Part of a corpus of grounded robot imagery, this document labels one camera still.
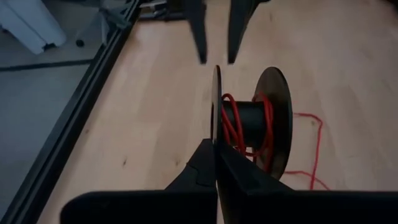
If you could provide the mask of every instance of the cable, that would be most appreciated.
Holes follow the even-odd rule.
[[[274,133],[272,132],[272,124],[274,122],[274,110],[272,107],[272,103],[268,100],[267,96],[263,93],[259,93],[257,95],[254,95],[252,98],[252,101],[256,101],[256,99],[260,97],[261,101],[264,103],[264,114],[265,114],[265,119],[266,119],[266,126],[267,126],[267,132],[266,135],[264,136],[264,142],[262,143],[260,149],[255,152],[247,152],[246,151],[246,146],[244,144],[244,138],[243,138],[243,128],[242,128],[242,122],[241,118],[239,117],[239,112],[238,112],[238,107],[236,106],[236,102],[234,98],[232,97],[231,94],[225,93],[221,98],[222,100],[225,100],[226,98],[229,99],[231,102],[233,114],[235,117],[235,122],[236,122],[236,129],[234,129],[233,125],[231,124],[231,121],[228,119],[228,116],[226,114],[226,111],[224,107],[221,107],[221,117],[222,117],[222,126],[223,126],[223,131],[224,131],[224,138],[225,141],[228,144],[231,144],[231,136],[236,142],[236,147],[242,155],[244,156],[250,156],[253,157],[253,162],[256,163],[257,157],[262,155],[265,150],[266,152],[266,161],[264,163],[263,170],[265,172],[269,172],[270,169],[270,163],[271,163],[271,158],[274,150]],[[317,137],[317,148],[315,151],[315,162],[313,165],[312,173],[309,174],[308,172],[302,171],[302,170],[295,170],[295,171],[285,171],[285,174],[303,174],[307,175],[311,178],[310,180],[310,190],[313,190],[315,182],[318,182],[321,184],[325,189],[330,190],[329,187],[323,183],[321,180],[317,179],[315,177],[317,173],[317,168],[318,168],[318,159],[319,159],[319,148],[320,148],[320,140],[322,137],[322,126],[323,126],[323,121],[316,115],[310,114],[310,113],[294,113],[294,115],[297,116],[302,116],[302,117],[310,117],[315,119],[316,121],[319,122],[319,127],[318,127],[318,137]]]

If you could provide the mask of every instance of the wooden floor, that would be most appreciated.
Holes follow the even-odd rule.
[[[137,24],[118,58],[39,223],[92,190],[162,189],[210,134],[211,78],[249,100],[262,71],[285,74],[296,112],[325,122],[317,177],[331,189],[398,190],[398,17],[384,1],[278,0],[250,21],[227,65],[229,1],[208,0],[208,63],[188,24]],[[310,171],[316,123],[294,118],[288,170]],[[307,189],[305,176],[283,176]]]

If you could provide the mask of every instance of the spool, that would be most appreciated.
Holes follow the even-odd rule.
[[[265,94],[272,103],[274,110],[274,151],[271,158],[269,173],[280,179],[285,171],[290,154],[293,130],[293,112],[290,91],[283,73],[275,67],[269,67],[261,74],[254,95]],[[224,142],[223,128],[221,125],[221,106],[225,109],[228,119],[235,127],[235,117],[229,101],[221,99],[221,71],[217,65],[213,75],[212,106],[211,106],[211,138],[214,144]],[[237,101],[239,116],[244,133],[246,147],[257,151],[266,135],[266,121],[264,119],[264,105],[260,98],[252,101]],[[257,159],[257,166],[261,169],[266,160],[266,152]]]

